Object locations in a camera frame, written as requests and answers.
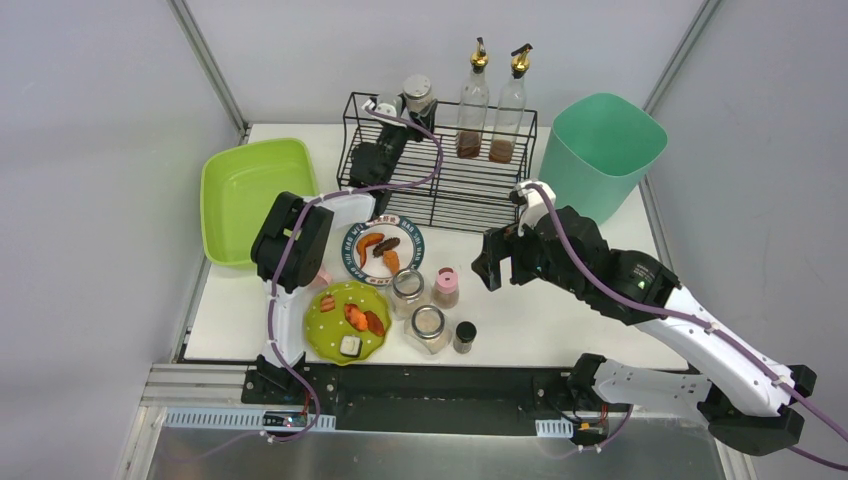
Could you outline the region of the pink lid spice jar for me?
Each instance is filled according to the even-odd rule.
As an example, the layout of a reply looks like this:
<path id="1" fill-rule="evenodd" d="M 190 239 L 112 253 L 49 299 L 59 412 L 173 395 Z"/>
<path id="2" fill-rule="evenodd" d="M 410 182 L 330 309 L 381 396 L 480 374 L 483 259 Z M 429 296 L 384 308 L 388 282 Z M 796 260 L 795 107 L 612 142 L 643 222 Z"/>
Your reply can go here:
<path id="1" fill-rule="evenodd" d="M 433 304 L 446 310 L 455 307 L 459 301 L 459 275 L 451 267 L 438 271 L 432 290 Z"/>

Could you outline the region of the white plate with blue rim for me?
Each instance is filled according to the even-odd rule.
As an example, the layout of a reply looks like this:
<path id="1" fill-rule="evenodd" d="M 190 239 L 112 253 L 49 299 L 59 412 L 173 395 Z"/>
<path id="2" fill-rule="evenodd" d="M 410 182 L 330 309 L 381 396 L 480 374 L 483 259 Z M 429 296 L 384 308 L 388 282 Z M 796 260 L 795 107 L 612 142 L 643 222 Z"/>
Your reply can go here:
<path id="1" fill-rule="evenodd" d="M 400 238 L 400 245 L 393 250 L 399 256 L 402 269 L 420 267 L 425 253 L 425 242 L 418 226 L 403 216 L 381 215 L 373 220 L 354 224 L 343 237 L 341 259 L 344 267 L 355 280 L 374 286 L 386 286 L 394 276 L 383 264 L 382 257 L 372 255 L 376 245 L 367 249 L 367 263 L 363 268 L 359 267 L 356 244 L 368 233 L 383 233 L 384 239 Z"/>

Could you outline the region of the silver lid pellet jar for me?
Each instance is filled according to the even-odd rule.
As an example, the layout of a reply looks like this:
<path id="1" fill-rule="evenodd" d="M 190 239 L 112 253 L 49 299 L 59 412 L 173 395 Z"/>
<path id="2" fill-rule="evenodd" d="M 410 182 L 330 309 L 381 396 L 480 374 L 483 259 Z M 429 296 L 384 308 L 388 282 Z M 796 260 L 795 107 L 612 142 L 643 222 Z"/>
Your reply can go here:
<path id="1" fill-rule="evenodd" d="M 423 74 L 413 74 L 404 80 L 402 88 L 410 119 L 433 132 L 438 101 L 433 94 L 430 79 Z"/>

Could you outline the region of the black lid spice jar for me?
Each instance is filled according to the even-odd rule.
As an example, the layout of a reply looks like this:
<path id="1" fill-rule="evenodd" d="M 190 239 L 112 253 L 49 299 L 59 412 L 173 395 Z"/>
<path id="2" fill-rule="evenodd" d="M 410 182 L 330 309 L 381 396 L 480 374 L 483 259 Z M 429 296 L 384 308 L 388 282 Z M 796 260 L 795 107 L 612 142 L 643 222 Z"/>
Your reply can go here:
<path id="1" fill-rule="evenodd" d="M 469 321 L 457 324 L 453 339 L 453 348 L 458 354 L 467 354 L 471 351 L 473 342 L 477 336 L 476 326 Z"/>

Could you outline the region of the glass jar with metal ring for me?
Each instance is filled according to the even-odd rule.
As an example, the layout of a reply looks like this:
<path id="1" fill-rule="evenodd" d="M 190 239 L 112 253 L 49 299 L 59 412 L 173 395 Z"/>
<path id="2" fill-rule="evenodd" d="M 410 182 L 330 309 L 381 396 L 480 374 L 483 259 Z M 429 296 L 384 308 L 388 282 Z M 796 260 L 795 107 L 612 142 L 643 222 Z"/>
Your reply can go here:
<path id="1" fill-rule="evenodd" d="M 414 268 L 398 271 L 389 286 L 389 298 L 395 318 L 406 320 L 421 306 L 430 303 L 423 275 Z"/>

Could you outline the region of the glass jar with beige powder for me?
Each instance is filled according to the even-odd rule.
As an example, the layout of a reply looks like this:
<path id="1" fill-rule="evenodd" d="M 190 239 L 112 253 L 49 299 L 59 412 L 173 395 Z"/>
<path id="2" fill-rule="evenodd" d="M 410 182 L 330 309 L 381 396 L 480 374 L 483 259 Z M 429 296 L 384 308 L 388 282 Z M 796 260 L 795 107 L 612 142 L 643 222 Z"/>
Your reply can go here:
<path id="1" fill-rule="evenodd" d="M 418 307 L 404 323 L 404 334 L 422 352 L 436 355 L 452 341 L 452 332 L 442 310 L 435 305 Z"/>

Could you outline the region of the oil bottle with black spout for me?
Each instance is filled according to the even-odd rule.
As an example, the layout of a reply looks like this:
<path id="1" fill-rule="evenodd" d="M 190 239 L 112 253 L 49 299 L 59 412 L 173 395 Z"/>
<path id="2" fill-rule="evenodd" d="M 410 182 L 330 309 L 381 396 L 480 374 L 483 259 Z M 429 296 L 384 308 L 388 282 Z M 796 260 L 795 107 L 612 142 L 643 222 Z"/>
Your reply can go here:
<path id="1" fill-rule="evenodd" d="M 489 160 L 507 164 L 512 160 L 515 144 L 527 102 L 524 77 L 530 68 L 530 43 L 511 53 L 511 77 L 500 91 Z"/>

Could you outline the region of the oil bottle with gold cap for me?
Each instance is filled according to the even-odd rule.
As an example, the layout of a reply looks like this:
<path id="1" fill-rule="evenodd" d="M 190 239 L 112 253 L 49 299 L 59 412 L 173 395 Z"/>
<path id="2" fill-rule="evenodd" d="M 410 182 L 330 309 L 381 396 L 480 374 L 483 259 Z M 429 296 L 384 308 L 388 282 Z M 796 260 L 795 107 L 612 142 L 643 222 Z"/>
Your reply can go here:
<path id="1" fill-rule="evenodd" d="M 475 158 L 480 154 L 489 105 L 490 89 L 485 75 L 487 50 L 482 37 L 478 37 L 476 42 L 470 57 L 471 70 L 462 84 L 459 98 L 456 154 L 462 159 Z"/>

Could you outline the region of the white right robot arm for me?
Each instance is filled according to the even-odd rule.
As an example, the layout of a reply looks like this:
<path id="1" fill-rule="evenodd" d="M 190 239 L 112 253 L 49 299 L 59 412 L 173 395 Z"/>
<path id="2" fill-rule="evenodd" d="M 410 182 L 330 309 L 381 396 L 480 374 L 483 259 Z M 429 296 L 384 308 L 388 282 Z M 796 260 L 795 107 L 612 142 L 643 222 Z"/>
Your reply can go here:
<path id="1" fill-rule="evenodd" d="M 568 256 L 548 214 L 532 227 L 492 228 L 472 263 L 487 289 L 500 288 L 500 263 L 507 259 L 511 284 L 547 281 L 660 340 L 696 370 L 661 372 L 584 353 L 566 380 L 574 398 L 657 407 L 706 426 L 716 440 L 751 456 L 799 442 L 804 418 L 791 405 L 796 394 L 812 394 L 814 371 L 768 361 L 733 333 L 722 338 L 724 326 L 657 259 L 610 248 L 596 223 L 571 207 L 557 215 L 581 262 Z"/>

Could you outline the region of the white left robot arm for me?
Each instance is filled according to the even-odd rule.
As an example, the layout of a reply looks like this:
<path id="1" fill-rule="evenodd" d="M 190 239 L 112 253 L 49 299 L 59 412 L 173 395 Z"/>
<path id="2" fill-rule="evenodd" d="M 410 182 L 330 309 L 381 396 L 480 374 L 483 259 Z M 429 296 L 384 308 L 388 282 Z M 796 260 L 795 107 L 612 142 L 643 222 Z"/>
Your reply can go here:
<path id="1" fill-rule="evenodd" d="M 294 366 L 305 354 L 299 317 L 308 287 L 318 276 L 330 233 L 382 214 L 396 190 L 412 189 L 438 176 L 444 159 L 440 140 L 405 118 L 376 113 L 385 139 L 350 149 L 351 183 L 337 191 L 305 198 L 285 191 L 278 195 L 254 241 L 251 258 L 268 285 L 267 341 L 263 357 L 309 389 Z M 429 173 L 404 183 L 390 181 L 400 154 L 414 133 L 433 142 L 435 164 Z"/>

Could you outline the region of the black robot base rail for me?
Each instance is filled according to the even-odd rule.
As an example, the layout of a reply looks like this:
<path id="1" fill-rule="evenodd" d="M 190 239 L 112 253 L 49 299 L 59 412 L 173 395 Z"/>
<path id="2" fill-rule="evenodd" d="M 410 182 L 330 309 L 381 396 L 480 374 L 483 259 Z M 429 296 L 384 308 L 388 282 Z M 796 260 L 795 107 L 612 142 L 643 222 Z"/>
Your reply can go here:
<path id="1" fill-rule="evenodd" d="M 300 362 L 294 373 L 258 357 L 245 374 L 244 404 L 306 404 L 346 431 L 531 436 L 538 420 L 588 420 L 599 397 L 570 386 L 568 369 Z"/>

